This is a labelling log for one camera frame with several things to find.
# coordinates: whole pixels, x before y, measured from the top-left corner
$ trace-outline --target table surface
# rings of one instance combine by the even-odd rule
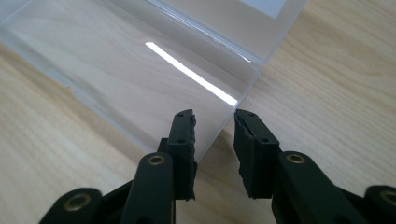
[[[335,185],[360,196],[396,186],[396,2],[310,0],[240,108]],[[37,223],[72,189],[106,194],[144,154],[0,44],[0,223]],[[177,222],[275,223],[238,167],[230,120],[199,165],[196,201],[177,202]]]

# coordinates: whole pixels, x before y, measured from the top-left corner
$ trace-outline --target black plastic part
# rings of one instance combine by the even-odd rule
[[[283,152],[278,177],[301,223],[364,224],[365,218],[305,154]]]
[[[341,189],[341,192],[343,193],[344,197],[346,197],[349,202],[358,210],[358,212],[366,218],[366,220],[369,223],[375,223],[373,222],[373,210],[367,206],[367,203],[364,201],[364,199],[356,194],[353,194],[345,189]]]
[[[143,157],[137,167],[120,223],[175,223],[173,182],[171,156],[157,152]]]
[[[271,198],[276,183],[276,161],[281,152],[279,142],[260,118],[245,110],[236,110],[233,147],[240,162],[247,195]]]
[[[122,210],[131,190],[132,183],[133,180],[103,196],[101,211],[106,215],[107,224],[120,223]]]
[[[371,186],[366,190],[364,202],[370,207],[368,214],[373,223],[396,223],[396,188]]]
[[[58,199],[41,224],[104,223],[99,210],[102,194],[97,189],[75,189]]]
[[[162,139],[158,151],[172,156],[175,174],[175,200],[195,199],[193,187],[197,172],[194,161],[195,116],[192,110],[177,113],[168,139]]]
[[[300,219],[298,218],[288,195],[279,183],[276,183],[271,207],[277,224],[300,223]]]

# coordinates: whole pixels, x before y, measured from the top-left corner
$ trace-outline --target screw hole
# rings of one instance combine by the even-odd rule
[[[148,164],[150,165],[159,165],[165,162],[165,158],[162,156],[152,156],[148,159]]]
[[[298,164],[301,164],[301,163],[305,162],[304,157],[302,157],[300,155],[297,155],[297,154],[290,154],[287,157],[287,159],[288,159],[288,161],[291,161],[291,162],[294,162],[294,163],[298,163]]]
[[[91,196],[86,193],[79,193],[71,197],[64,203],[64,210],[68,212],[78,211],[81,208],[87,206],[91,201]]]
[[[396,206],[396,192],[390,190],[382,190],[381,191],[381,198],[386,201],[387,203]]]

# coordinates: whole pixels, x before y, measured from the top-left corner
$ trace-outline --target transparent plastic container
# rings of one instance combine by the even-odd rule
[[[147,152],[193,109],[200,161],[304,5],[254,2],[0,0],[0,41]]]

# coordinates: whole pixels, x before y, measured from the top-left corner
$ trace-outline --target wood grain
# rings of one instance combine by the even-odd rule
[[[200,115],[197,160],[235,104],[227,104],[197,79],[236,102],[259,75],[248,63],[241,73],[226,72],[106,0],[34,1],[2,27],[0,37],[148,151],[155,151],[169,134],[177,112],[193,109]],[[198,78],[177,69],[147,43]]]
[[[359,195],[396,186],[395,40],[394,1],[311,0],[240,108],[334,184]],[[0,223],[37,223],[71,189],[107,193],[133,178],[144,151],[4,45],[0,85]],[[230,121],[177,222],[275,223],[237,170]]]

